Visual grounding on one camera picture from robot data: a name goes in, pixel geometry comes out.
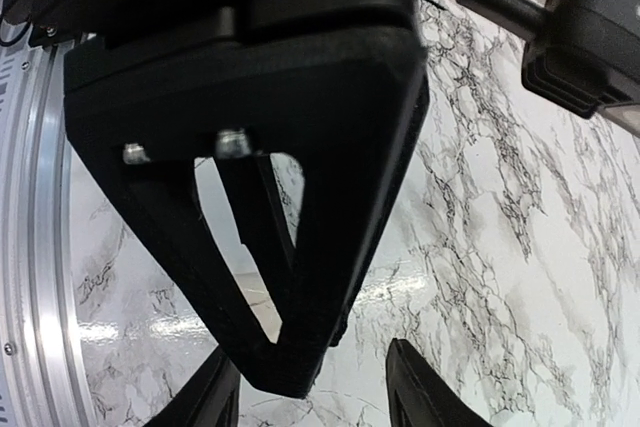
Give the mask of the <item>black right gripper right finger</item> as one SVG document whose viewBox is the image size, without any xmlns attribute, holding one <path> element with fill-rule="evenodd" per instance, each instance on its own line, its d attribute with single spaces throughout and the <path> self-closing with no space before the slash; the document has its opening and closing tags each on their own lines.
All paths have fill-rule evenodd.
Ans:
<svg viewBox="0 0 640 427">
<path fill-rule="evenodd" d="M 393 427 L 489 426 L 470 409 L 406 339 L 386 355 L 386 387 Z"/>
</svg>

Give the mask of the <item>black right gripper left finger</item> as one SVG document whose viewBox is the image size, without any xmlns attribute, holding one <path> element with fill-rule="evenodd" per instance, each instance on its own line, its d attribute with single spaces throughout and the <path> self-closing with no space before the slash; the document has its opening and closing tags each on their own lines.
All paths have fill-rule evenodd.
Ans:
<svg viewBox="0 0 640 427">
<path fill-rule="evenodd" d="M 158 414 L 160 427 L 237 426 L 240 373 L 215 349 Z"/>
</svg>

